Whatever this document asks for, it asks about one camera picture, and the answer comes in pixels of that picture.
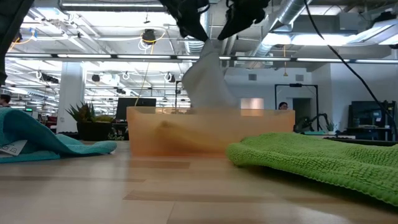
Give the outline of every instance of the teal towel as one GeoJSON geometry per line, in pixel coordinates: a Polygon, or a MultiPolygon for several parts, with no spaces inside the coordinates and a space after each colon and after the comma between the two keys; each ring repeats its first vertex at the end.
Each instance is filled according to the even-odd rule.
{"type": "Polygon", "coordinates": [[[228,146],[237,166],[259,165],[357,190],[398,206],[398,145],[362,146],[293,133],[267,133],[228,146]]]}
{"type": "Polygon", "coordinates": [[[18,156],[0,158],[0,163],[107,154],[116,149],[116,143],[113,141],[96,142],[92,146],[86,146],[68,136],[55,135],[27,113],[12,108],[0,108],[0,128],[0,146],[27,140],[18,156]]]}

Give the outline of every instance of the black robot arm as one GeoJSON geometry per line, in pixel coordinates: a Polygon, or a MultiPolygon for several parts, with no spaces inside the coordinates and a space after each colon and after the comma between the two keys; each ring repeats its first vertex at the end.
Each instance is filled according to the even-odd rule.
{"type": "MultiPolygon", "coordinates": [[[[159,0],[177,21],[182,37],[191,36],[201,41],[206,41],[208,36],[200,24],[200,14],[210,8],[209,0],[159,0]]],[[[249,28],[253,22],[261,22],[266,13],[264,8],[269,0],[226,0],[226,24],[218,36],[219,40],[231,37],[244,29],[249,28]]]]}
{"type": "Polygon", "coordinates": [[[323,117],[325,119],[326,125],[329,126],[328,115],[326,113],[318,114],[312,119],[309,117],[304,117],[300,119],[297,124],[294,126],[294,132],[301,133],[304,129],[309,128],[310,131],[314,131],[312,128],[312,123],[319,117],[323,117]]]}

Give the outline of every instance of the plastic bin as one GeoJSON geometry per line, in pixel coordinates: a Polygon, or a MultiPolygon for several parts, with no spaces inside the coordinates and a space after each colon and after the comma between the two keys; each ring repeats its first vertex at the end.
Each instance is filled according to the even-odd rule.
{"type": "Polygon", "coordinates": [[[247,136],[292,132],[292,110],[209,110],[128,107],[133,156],[224,157],[247,136]]]}

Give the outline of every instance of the silver duct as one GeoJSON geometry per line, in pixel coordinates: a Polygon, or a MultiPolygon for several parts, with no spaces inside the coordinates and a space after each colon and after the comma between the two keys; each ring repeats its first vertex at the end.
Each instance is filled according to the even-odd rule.
{"type": "MultiPolygon", "coordinates": [[[[203,26],[203,28],[205,29],[205,32],[207,34],[209,34],[209,29],[210,29],[210,20],[209,20],[209,11],[204,12],[201,15],[200,18],[200,23],[203,26]]],[[[192,40],[192,37],[186,37],[185,38],[185,50],[187,51],[187,54],[189,55],[200,55],[200,52],[203,48],[203,46],[205,45],[204,42],[199,41],[199,40],[192,40]]]]}
{"type": "MultiPolygon", "coordinates": [[[[279,11],[276,12],[275,19],[269,19],[272,17],[269,15],[268,19],[266,19],[266,23],[263,24],[263,27],[267,28],[264,33],[267,35],[270,30],[293,23],[304,9],[305,3],[303,0],[283,0],[280,4],[279,11]]],[[[265,45],[261,41],[256,49],[251,52],[251,56],[264,57],[271,51],[272,47],[273,45],[265,45]]]]}

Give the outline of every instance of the monitor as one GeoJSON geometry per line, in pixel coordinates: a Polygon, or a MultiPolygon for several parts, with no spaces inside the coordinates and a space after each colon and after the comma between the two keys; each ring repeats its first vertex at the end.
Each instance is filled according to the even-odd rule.
{"type": "Polygon", "coordinates": [[[353,101],[352,110],[354,118],[381,118],[382,111],[375,101],[353,101]]]}
{"type": "MultiPolygon", "coordinates": [[[[118,108],[116,110],[116,119],[127,119],[127,107],[136,104],[136,97],[119,98],[118,108]]],[[[156,99],[152,98],[139,98],[136,106],[156,106],[156,99]]]]}

